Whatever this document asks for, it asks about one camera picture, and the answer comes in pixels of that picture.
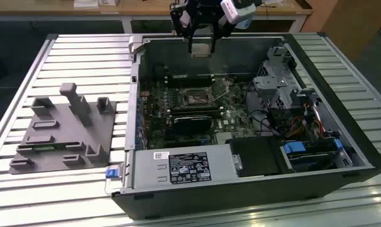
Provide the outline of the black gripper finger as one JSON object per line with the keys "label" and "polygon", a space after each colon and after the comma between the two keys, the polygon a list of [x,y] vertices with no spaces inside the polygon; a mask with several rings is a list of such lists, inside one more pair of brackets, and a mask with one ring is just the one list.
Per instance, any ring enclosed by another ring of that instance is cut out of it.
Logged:
{"label": "black gripper finger", "polygon": [[189,39],[189,43],[187,43],[187,51],[189,53],[193,53],[191,51],[191,48],[193,48],[193,36],[194,36],[194,33],[195,33],[195,30],[197,30],[197,23],[193,23],[189,27],[189,30],[187,30],[187,39]]}
{"label": "black gripper finger", "polygon": [[211,39],[211,49],[210,49],[210,52],[214,53],[215,51],[215,44],[217,44],[217,40],[221,38],[221,30],[219,30],[219,25],[218,23],[214,23],[211,25],[211,36],[210,36],[210,39]]}

